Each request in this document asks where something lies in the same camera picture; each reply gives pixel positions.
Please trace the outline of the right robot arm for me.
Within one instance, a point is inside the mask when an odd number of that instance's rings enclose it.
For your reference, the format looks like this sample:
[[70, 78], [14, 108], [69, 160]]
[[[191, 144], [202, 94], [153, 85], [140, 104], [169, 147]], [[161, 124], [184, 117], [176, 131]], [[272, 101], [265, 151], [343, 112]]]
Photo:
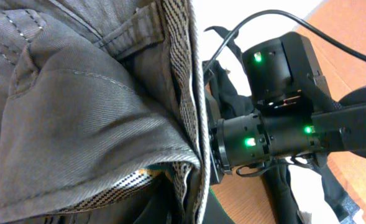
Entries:
[[366, 86], [339, 101], [331, 98], [314, 49], [296, 32], [255, 45], [239, 58], [252, 92], [250, 114], [224, 119], [206, 95], [211, 184], [225, 175], [260, 176], [305, 158], [321, 166], [331, 152], [366, 158]]

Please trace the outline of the grey shorts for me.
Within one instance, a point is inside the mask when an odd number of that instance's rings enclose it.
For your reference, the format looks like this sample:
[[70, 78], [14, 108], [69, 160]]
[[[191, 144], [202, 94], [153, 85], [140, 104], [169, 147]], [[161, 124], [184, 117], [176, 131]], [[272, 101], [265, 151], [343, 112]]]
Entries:
[[194, 2], [0, 1], [0, 223], [201, 223]]

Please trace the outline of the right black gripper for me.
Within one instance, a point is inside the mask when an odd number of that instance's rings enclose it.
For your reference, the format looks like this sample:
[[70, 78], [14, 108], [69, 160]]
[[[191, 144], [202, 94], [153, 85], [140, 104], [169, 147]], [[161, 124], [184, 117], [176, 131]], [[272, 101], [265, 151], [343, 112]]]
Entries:
[[210, 143], [210, 184], [220, 184], [225, 175], [256, 177], [266, 171], [268, 144], [262, 118], [251, 113], [232, 119], [221, 118], [216, 100], [207, 94]]

